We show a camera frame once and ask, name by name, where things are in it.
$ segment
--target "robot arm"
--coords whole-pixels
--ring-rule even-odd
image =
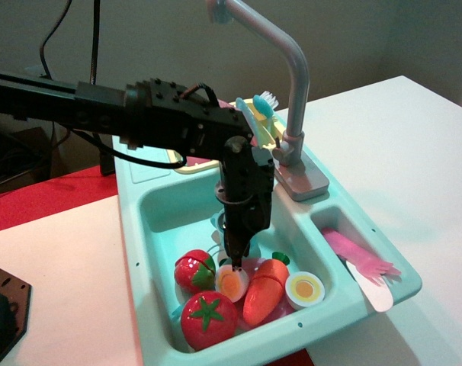
[[[199,88],[208,99],[196,93]],[[242,113],[221,108],[206,85],[185,88],[151,79],[122,91],[0,72],[0,113],[55,121],[76,133],[120,136],[130,149],[152,146],[219,160],[216,195],[224,205],[225,249],[235,267],[248,255],[252,236],[270,225],[271,154],[251,146],[252,132]]]

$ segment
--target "toothbrush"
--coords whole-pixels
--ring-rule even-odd
[[[259,147],[265,145],[267,142],[267,137],[263,136],[261,133],[262,129],[259,128],[258,121],[255,118],[252,110],[248,107],[246,102],[242,98],[236,99],[236,107],[243,113],[245,116],[246,122],[252,129],[253,134],[256,137],[256,143]]]
[[[271,126],[274,123],[274,108],[278,106],[277,99],[269,91],[263,92],[261,95],[253,97],[253,106],[256,110],[263,114],[267,119],[267,131],[271,132]]]

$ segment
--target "orange toy carrot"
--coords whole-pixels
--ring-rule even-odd
[[[284,296],[289,263],[285,254],[274,252],[272,259],[264,261],[253,275],[243,307],[243,319],[248,325],[259,324]]]

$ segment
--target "pink utensil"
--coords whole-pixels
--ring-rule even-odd
[[[375,254],[355,244],[334,229],[326,227],[321,230],[321,234],[336,255],[352,263],[358,272],[374,284],[380,285],[383,282],[381,275],[398,276],[401,274],[393,266],[393,263],[385,262],[383,259],[378,258]]]
[[[351,276],[356,280],[361,291],[378,313],[384,313],[393,306],[392,293],[382,277],[378,277],[376,282],[372,282],[358,272],[352,263],[346,261],[346,267],[348,267]]]

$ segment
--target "toothbrush bristles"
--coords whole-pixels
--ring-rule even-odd
[[[271,109],[275,109],[278,106],[278,100],[276,97],[270,93],[268,90],[262,92],[260,96],[265,99],[265,101],[268,103],[268,105],[271,107]]]

